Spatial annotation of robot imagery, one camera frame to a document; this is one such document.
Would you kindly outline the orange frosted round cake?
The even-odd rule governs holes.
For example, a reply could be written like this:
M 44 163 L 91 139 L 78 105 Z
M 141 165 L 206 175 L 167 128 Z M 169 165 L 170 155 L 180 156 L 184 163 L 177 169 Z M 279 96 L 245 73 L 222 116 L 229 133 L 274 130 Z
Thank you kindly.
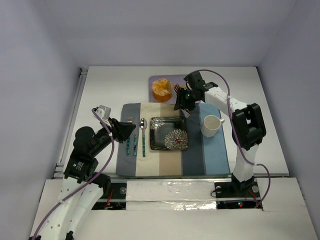
M 156 80 L 151 85 L 152 95 L 158 102 L 166 102 L 173 96 L 174 85 L 166 78 Z

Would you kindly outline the white mug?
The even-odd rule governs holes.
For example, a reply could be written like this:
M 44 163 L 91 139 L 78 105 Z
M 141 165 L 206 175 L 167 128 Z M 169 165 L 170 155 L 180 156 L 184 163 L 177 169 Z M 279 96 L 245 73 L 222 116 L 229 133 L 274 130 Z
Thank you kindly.
M 217 131 L 220 129 L 224 122 L 224 119 L 220 119 L 215 115 L 208 115 L 203 120 L 201 126 L 201 133 L 206 138 L 211 138 L 217 133 Z

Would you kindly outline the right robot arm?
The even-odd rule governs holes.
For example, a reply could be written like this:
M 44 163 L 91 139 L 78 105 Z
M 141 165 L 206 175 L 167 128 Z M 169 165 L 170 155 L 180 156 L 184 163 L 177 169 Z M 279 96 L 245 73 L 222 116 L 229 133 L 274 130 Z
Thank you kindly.
M 196 103 L 202 101 L 229 117 L 232 139 L 237 145 L 231 181 L 238 189 L 243 189 L 254 181 L 254 167 L 258 165 L 255 162 L 256 154 L 267 133 L 261 107 L 256 103 L 247 104 L 232 97 L 227 80 L 216 71 L 207 70 L 223 80 L 227 91 L 223 91 L 214 82 L 205 82 L 201 75 L 204 71 L 205 69 L 200 69 L 186 75 L 183 79 L 186 87 L 178 84 L 174 86 L 174 110 L 182 110 L 188 116 L 190 111 L 195 109 Z

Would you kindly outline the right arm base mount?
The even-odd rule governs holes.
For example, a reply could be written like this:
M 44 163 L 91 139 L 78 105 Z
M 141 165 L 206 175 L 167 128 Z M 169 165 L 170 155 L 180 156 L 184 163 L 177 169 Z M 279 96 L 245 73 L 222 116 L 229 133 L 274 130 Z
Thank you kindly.
M 233 182 L 216 182 L 210 196 L 216 201 L 218 210 L 262 209 L 257 182 L 240 188 Z

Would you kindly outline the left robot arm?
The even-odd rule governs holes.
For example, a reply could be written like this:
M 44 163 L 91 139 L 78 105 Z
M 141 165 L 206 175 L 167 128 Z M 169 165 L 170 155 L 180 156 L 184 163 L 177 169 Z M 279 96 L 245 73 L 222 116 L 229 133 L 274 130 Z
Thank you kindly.
M 56 204 L 30 236 L 31 240 L 73 240 L 98 199 L 111 195 L 111 178 L 96 171 L 96 156 L 108 145 L 125 142 L 136 125 L 115 118 L 102 121 L 101 125 L 99 131 L 89 126 L 76 131 Z

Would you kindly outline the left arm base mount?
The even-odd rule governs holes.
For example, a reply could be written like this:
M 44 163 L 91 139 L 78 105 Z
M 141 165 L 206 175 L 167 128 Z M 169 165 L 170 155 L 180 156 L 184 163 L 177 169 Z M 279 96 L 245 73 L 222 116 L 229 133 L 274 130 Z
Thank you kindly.
M 126 209 L 127 184 L 115 182 L 111 184 L 111 190 L 104 194 L 92 207 L 92 210 L 125 210 Z

